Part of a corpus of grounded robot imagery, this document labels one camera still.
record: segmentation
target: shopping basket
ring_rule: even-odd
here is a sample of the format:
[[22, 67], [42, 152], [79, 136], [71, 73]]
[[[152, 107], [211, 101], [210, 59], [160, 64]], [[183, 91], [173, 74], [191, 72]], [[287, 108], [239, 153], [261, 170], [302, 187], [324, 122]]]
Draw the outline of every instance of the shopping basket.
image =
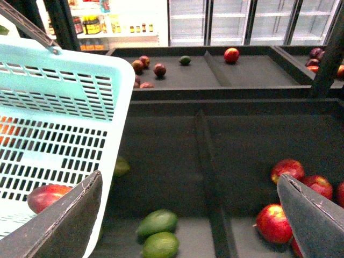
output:
[[94, 249], [135, 73], [120, 58], [62, 50], [0, 0], [0, 14], [32, 39], [0, 36], [0, 239], [35, 214], [26, 196], [70, 187], [94, 170], [102, 201], [84, 257]]

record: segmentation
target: shopping cart handle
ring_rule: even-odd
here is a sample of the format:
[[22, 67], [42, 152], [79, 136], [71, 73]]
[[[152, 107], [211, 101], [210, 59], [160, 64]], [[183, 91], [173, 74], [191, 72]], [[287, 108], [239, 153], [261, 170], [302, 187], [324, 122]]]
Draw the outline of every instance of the shopping cart handle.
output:
[[344, 209], [283, 174], [277, 191], [304, 258], [344, 257]]
[[4, 16], [6, 19], [20, 28], [23, 32], [29, 35], [32, 39], [36, 40], [38, 43], [48, 48], [49, 50], [53, 46], [59, 47], [59, 45], [54, 40], [52, 40], [45, 32], [34, 25], [29, 19], [18, 12], [5, 0], [0, 0], [0, 15]]
[[0, 240], [0, 258], [82, 257], [98, 215], [102, 186], [97, 170]]

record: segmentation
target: dark red apple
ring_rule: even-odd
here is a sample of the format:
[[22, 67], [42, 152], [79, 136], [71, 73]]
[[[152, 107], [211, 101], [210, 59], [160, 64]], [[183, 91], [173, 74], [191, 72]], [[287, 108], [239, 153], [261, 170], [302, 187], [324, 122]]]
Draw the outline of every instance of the dark red apple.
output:
[[297, 245], [296, 239], [294, 237], [291, 239], [291, 249], [293, 250], [296, 257], [303, 258], [303, 255], [302, 255], [300, 248]]
[[287, 243], [292, 230], [279, 204], [266, 206], [257, 216], [257, 229], [265, 240], [271, 243]]
[[319, 66], [319, 60], [316, 58], [308, 59], [306, 66]]
[[307, 66], [307, 68], [314, 73], [317, 73], [319, 70], [319, 66]]
[[337, 71], [337, 77], [339, 79], [343, 79], [344, 78], [344, 65], [340, 65]]
[[162, 78], [166, 73], [166, 67], [162, 63], [157, 63], [154, 66], [153, 72], [159, 78]]
[[235, 63], [239, 59], [239, 55], [239, 51], [236, 48], [231, 47], [225, 51], [224, 59], [227, 63]]
[[35, 188], [26, 197], [27, 204], [34, 213], [38, 214], [68, 193], [71, 189], [72, 187], [58, 184], [43, 185]]
[[144, 68], [146, 68], [146, 69], [149, 67], [149, 64], [151, 63], [151, 60], [150, 60], [149, 57], [146, 56], [146, 55], [141, 56], [141, 57], [139, 58], [139, 60], [140, 60], [142, 63], [144, 63]]
[[333, 188], [326, 178], [314, 175], [305, 177], [301, 182], [313, 189], [315, 192], [325, 196], [327, 199], [332, 200]]
[[271, 180], [277, 184], [280, 176], [284, 173], [291, 175], [299, 181], [305, 176], [301, 163], [293, 159], [285, 159], [278, 162], [271, 171]]
[[147, 89], [147, 88], [154, 88], [154, 85], [152, 85], [150, 82], [144, 82], [140, 85], [140, 89]]
[[338, 205], [344, 208], [344, 182], [341, 182], [336, 191]]
[[317, 58], [317, 56], [322, 52], [323, 50], [320, 47], [316, 47], [310, 51], [310, 58]]
[[325, 55], [325, 51], [322, 51], [319, 55], [317, 55], [316, 58], [321, 62], [321, 59], [323, 59], [324, 55]]
[[140, 60], [135, 60], [134, 62], [131, 63], [132, 67], [134, 68], [135, 73], [141, 74], [143, 69], [144, 69], [144, 63]]

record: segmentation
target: black display bin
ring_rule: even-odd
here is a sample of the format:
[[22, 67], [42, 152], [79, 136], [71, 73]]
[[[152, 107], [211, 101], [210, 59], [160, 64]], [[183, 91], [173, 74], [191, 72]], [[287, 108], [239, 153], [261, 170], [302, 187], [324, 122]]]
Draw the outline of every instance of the black display bin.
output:
[[[151, 58], [150, 68], [140, 75], [142, 82], [155, 88], [134, 89], [133, 101], [178, 99], [265, 99], [306, 98], [314, 75], [286, 51], [276, 46], [236, 46], [237, 64], [226, 64], [228, 47], [117, 48], [91, 53], [117, 56], [132, 62], [141, 55]], [[182, 55], [192, 58], [181, 66]], [[153, 73], [155, 63], [166, 65], [163, 80]], [[328, 97], [342, 98], [341, 87], [332, 88]]]
[[114, 181], [91, 257], [141, 257], [135, 230], [161, 208], [180, 218], [176, 257], [293, 257], [253, 227], [278, 202], [271, 168], [291, 157], [336, 187], [343, 126], [338, 99], [132, 102], [119, 151], [131, 171]]

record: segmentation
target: basket handle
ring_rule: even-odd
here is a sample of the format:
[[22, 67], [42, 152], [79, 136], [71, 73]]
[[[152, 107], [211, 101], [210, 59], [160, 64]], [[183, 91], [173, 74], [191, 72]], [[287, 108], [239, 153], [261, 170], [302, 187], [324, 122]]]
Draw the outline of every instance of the basket handle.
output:
[[50, 50], [53, 54], [59, 54], [59, 51], [53, 47], [60, 46], [5, 0], [0, 0], [0, 15], [4, 16], [7, 20], [15, 24], [28, 36]]

